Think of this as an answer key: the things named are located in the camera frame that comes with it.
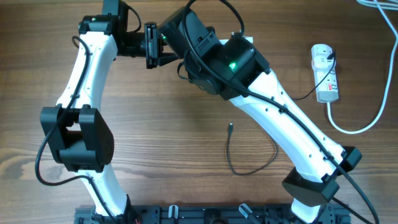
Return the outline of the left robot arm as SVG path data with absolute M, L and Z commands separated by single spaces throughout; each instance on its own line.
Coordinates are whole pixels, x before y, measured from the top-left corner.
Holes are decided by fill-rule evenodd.
M 132 7 L 123 1 L 105 1 L 101 14 L 83 18 L 72 38 L 78 55 L 68 84 L 56 105 L 40 114 L 42 145 L 50 148 L 55 162 L 83 181 L 95 202 L 93 210 L 78 211 L 77 223 L 139 222 L 111 165 L 114 138 L 100 113 L 103 90 L 118 56 L 143 57 L 149 69 L 176 56 L 163 51 L 165 38 L 155 23 L 140 23 L 128 31 L 130 12 Z

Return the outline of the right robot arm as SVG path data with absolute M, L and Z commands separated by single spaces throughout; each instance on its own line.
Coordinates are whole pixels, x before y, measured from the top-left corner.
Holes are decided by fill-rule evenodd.
M 294 199 L 292 213 L 313 223 L 337 193 L 336 178 L 347 177 L 361 160 L 359 150 L 324 135 L 242 33 L 222 42 L 188 7 L 175 11 L 159 31 L 183 60 L 191 83 L 244 111 L 285 151 L 294 164 L 282 183 Z

